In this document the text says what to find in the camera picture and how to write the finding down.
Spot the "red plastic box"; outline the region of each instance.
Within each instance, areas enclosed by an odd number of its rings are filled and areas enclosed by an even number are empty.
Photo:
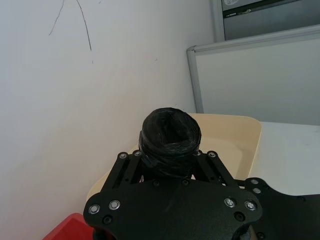
[[[80,213],[68,216],[43,240],[92,240],[93,228],[88,226]]]

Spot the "black taped object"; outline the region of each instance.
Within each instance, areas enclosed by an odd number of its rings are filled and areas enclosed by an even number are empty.
[[[190,178],[200,141],[200,127],[189,114],[171,107],[154,110],[139,136],[144,179]]]

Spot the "white table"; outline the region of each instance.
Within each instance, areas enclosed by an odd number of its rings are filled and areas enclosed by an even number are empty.
[[[320,194],[320,126],[262,122],[250,177],[289,195]]]

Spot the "cream plastic tray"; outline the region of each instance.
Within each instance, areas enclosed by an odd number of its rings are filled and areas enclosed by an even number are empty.
[[[201,128],[200,150],[204,153],[213,150],[219,155],[223,164],[235,179],[248,178],[257,157],[261,124],[247,116],[190,114]],[[135,145],[129,153],[138,149]],[[86,200],[100,192],[110,170],[90,189]]]

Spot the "pen mark on wall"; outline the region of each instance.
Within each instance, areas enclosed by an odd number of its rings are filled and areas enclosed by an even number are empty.
[[[51,29],[50,33],[49,33],[49,36],[52,34],[52,32],[53,32],[54,29],[55,29],[56,23],[57,23],[57,21],[58,21],[58,18],[60,17],[60,13],[61,13],[62,9],[64,8],[64,5],[65,5],[65,0],[62,0],[62,5],[61,5],[61,8],[60,8],[60,11],[59,11],[58,16],[56,17],[56,19],[55,19],[55,21],[54,21],[54,24],[53,24],[53,26],[52,26],[52,29]]]
[[[84,15],[84,11],[82,10],[82,7],[81,7],[81,5],[79,3],[79,0],[76,0],[76,2],[78,3],[79,8],[80,8],[81,13],[82,13],[82,18],[83,18],[84,25],[85,25],[86,35],[88,36],[88,42],[89,42],[90,51],[92,51],[91,42],[90,42],[90,36],[89,36],[89,31],[88,31],[88,26],[87,26],[86,18],[85,18],[85,15]]]
[[[82,18],[83,18],[84,26],[85,26],[85,30],[86,30],[86,35],[87,35],[87,37],[88,37],[88,43],[89,43],[90,51],[92,51],[91,41],[90,41],[90,36],[89,36],[89,31],[88,31],[88,26],[87,26],[86,18],[85,18],[85,15],[84,15],[84,11],[83,11],[83,9],[82,9],[82,7],[81,7],[81,5],[80,5],[79,0],[76,0],[76,2],[78,3],[78,6],[79,6],[80,11],[81,11],[81,14],[82,14]],[[60,8],[60,11],[59,11],[59,13],[58,13],[58,16],[56,17],[56,19],[55,19],[55,21],[54,21],[54,24],[53,24],[53,26],[52,26],[52,29],[51,29],[50,33],[49,33],[49,36],[52,34],[52,32],[53,32],[54,29],[55,29],[56,23],[57,23],[57,21],[58,21],[58,19],[59,19],[59,17],[60,17],[60,13],[61,13],[62,9],[64,8],[64,4],[65,4],[65,0],[62,0],[62,6],[61,6],[61,8]]]

